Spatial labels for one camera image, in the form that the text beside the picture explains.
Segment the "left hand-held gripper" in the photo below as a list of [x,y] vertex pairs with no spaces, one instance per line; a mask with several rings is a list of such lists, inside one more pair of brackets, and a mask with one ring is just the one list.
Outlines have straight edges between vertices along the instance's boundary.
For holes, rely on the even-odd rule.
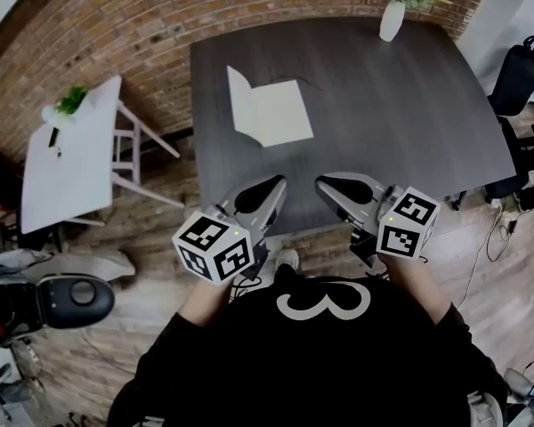
[[232,189],[205,211],[194,212],[172,237],[183,267],[216,286],[237,275],[256,279],[268,255],[264,235],[286,197],[287,179],[275,174]]

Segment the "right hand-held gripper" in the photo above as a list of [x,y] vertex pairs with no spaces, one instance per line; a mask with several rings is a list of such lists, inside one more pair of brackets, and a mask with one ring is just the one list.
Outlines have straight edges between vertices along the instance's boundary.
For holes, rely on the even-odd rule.
[[418,259],[441,209],[412,187],[386,188],[363,173],[325,173],[315,180],[315,189],[341,221],[355,228],[350,250],[365,263],[375,254]]

